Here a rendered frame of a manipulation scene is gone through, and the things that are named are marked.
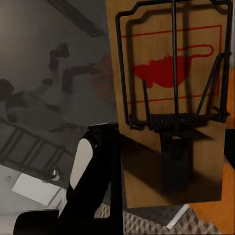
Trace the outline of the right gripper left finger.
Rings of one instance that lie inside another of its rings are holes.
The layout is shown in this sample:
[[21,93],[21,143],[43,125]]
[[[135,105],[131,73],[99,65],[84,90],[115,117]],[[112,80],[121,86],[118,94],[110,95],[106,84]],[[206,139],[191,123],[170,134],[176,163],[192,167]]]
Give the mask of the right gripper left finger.
[[[119,129],[97,147],[49,235],[123,235]],[[94,218],[107,166],[112,162],[110,217]]]

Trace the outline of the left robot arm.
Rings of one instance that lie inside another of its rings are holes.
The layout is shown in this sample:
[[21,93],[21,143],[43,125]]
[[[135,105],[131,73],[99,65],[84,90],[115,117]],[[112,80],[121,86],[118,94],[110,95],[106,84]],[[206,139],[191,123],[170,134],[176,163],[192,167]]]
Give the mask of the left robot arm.
[[[28,211],[0,215],[0,235],[49,235],[61,215],[70,196],[92,159],[103,138],[119,129],[119,125],[102,123],[88,126],[89,131],[79,140],[75,160],[69,180],[68,190],[60,210]],[[235,132],[235,129],[226,129]],[[102,200],[112,181],[112,162],[109,162],[104,177],[101,193],[95,210],[97,217]]]

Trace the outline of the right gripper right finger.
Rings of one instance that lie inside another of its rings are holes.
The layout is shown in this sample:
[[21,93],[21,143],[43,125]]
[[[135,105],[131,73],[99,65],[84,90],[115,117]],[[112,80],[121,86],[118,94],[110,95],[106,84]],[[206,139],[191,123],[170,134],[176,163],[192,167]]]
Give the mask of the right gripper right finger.
[[225,131],[224,155],[235,170],[235,132]]

